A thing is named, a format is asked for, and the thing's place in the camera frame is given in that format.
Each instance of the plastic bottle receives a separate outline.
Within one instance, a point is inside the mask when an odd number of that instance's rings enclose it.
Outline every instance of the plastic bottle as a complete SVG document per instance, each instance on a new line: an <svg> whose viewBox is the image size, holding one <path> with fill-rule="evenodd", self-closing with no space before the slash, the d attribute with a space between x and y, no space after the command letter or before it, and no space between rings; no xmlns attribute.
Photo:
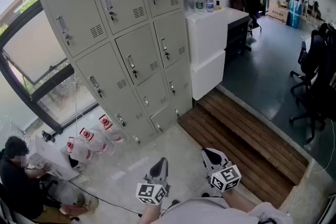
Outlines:
<svg viewBox="0 0 336 224"><path fill-rule="evenodd" d="M204 1L196 0L196 11L198 14L204 14Z"/></svg>
<svg viewBox="0 0 336 224"><path fill-rule="evenodd" d="M207 12L214 11L214 0L206 0L206 11Z"/></svg>
<svg viewBox="0 0 336 224"><path fill-rule="evenodd" d="M88 131L83 128L79 134L84 137L85 146L97 154L106 153L106 155L112 155L114 152L114 146L108 143L101 132L97 130Z"/></svg>
<svg viewBox="0 0 336 224"><path fill-rule="evenodd" d="M124 135L122 132L113 125L113 123L109 120L109 118L104 114L99 118L101 122L101 132L107 138L108 141L112 143L122 143L125 140Z"/></svg>
<svg viewBox="0 0 336 224"><path fill-rule="evenodd" d="M81 142L75 142L74 137L69 137L69 142L67 142L67 153L69 153L72 159L75 159L81 163L85 163L91 160L93 156L93 152L84 146Z"/></svg>

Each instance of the cable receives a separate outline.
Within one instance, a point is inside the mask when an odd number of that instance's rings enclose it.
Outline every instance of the cable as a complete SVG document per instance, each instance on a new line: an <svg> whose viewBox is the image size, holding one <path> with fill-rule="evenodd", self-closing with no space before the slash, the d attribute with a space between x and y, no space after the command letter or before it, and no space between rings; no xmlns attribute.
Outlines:
<svg viewBox="0 0 336 224"><path fill-rule="evenodd" d="M142 214L140 214L140 213L134 212L134 211L132 211L132 210L130 210L130 209L127 209L127 208L125 208L125 207L122 207L122 206L120 206L120 205L114 205L114 204L112 204L112 203L110 203L110 202L108 202L108 201L105 201L105 200L103 200L103 199L101 199L101 198L99 198L99 197L97 197L97 196L95 196L95 195L92 195L91 193L88 193L86 190L82 189L81 187L78 187L75 183L73 183L73 182L71 182L71 181L69 181L69 182L70 182L71 184L73 184L75 187L77 187L77 188L79 188L80 190L82 190L82 191L84 191L85 193L87 193L88 195L90 195L90 196L92 196L92 197L94 197L94 198L97 198L98 200L101 200L101 201L103 201L103 202L106 202L107 204L112 205L112 206L120 207L120 208L122 208L122 209L124 209L124 210L127 210L127 211L131 212L131 213L137 214L139 217L142 217Z"/></svg>
<svg viewBox="0 0 336 224"><path fill-rule="evenodd" d="M326 170L329 167L329 164L331 163L331 160L332 160L332 155L334 154L334 151L335 151L335 131L334 131L334 124L332 123L332 120L330 120L330 121L331 121L331 125L332 125L332 132L334 134L334 148L332 149L331 157L330 157L330 160L329 160L326 168L324 168L324 169L322 169L320 171L317 171L317 172L312 172L313 174L317 174L319 172L322 172L322 171Z"/></svg>

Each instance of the shoe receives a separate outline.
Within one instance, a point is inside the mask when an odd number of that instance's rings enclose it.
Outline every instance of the shoe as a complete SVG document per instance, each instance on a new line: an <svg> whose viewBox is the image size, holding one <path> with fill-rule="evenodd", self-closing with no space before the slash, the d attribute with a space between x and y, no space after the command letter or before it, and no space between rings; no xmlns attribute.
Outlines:
<svg viewBox="0 0 336 224"><path fill-rule="evenodd" d="M78 207L83 207L84 204L85 204L85 197L82 193L80 193L74 205L77 205Z"/></svg>
<svg viewBox="0 0 336 224"><path fill-rule="evenodd" d="M99 200L96 197L93 197L88 205L84 205L84 207L88 210L86 214L92 215L96 208L99 205Z"/></svg>

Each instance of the wooden platform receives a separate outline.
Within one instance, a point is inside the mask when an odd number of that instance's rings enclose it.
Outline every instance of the wooden platform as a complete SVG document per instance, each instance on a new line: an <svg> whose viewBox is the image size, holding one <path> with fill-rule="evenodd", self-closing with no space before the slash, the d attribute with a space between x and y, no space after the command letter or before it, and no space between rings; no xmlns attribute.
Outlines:
<svg viewBox="0 0 336 224"><path fill-rule="evenodd" d="M218 90L200 99L178 122L201 147L224 152L238 166L241 183L276 208L308 166L286 141Z"/></svg>

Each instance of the concrete floor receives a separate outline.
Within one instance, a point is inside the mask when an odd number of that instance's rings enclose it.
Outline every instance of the concrete floor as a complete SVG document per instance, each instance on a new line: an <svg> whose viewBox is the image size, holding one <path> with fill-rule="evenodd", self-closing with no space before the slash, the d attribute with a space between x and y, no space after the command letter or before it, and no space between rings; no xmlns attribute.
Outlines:
<svg viewBox="0 0 336 224"><path fill-rule="evenodd" d="M262 33L255 29L254 36L248 39L252 52L246 51L243 56L237 55L226 63L221 85L274 123L326 167L333 150L330 120L326 121L324 131L316 130L316 138L309 145L306 145L311 134L309 119L295 121L293 125L289 123L290 117L305 112L302 106L296 106L295 97L290 93L290 88L300 80L290 77L289 73L291 70L301 72L297 63L301 42L310 33L268 17L258 19L258 23L263 28ZM304 94L303 89L297 89L297 93ZM327 172L336 179L336 157Z"/></svg>

